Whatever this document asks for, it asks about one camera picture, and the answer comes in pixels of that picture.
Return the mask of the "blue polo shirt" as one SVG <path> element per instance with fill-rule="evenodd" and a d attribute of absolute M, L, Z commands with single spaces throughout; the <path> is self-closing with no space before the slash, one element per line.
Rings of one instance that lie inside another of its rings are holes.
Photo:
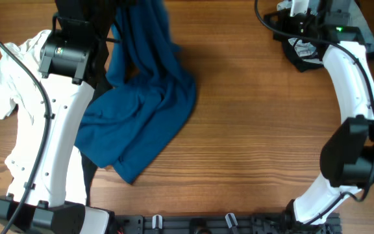
<path fill-rule="evenodd" d="M 119 8 L 112 33 L 118 43 L 106 73 L 111 89 L 86 109 L 75 145 L 133 183 L 183 128 L 197 89 L 177 56 L 162 1 Z"/>

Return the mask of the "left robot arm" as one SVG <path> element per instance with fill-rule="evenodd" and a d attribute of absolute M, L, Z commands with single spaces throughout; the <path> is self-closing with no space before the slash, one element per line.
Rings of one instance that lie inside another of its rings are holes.
<path fill-rule="evenodd" d="M 57 1 L 51 34 L 42 47 L 35 82 L 44 130 L 31 166 L 15 162 L 15 176 L 0 196 L 0 224 L 16 233 L 113 233 L 112 211 L 66 200 L 69 159 L 96 87 L 106 83 L 108 32 L 115 1 Z"/>

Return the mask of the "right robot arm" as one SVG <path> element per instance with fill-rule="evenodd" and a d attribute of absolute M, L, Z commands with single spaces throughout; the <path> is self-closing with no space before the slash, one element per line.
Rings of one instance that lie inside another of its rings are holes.
<path fill-rule="evenodd" d="M 346 199 L 362 202 L 374 185 L 374 81 L 368 67 L 374 35 L 357 1 L 282 1 L 259 21 L 298 70 L 325 68 L 334 85 L 341 125 L 321 150 L 318 177 L 280 221 L 290 233 L 319 231 Z"/>

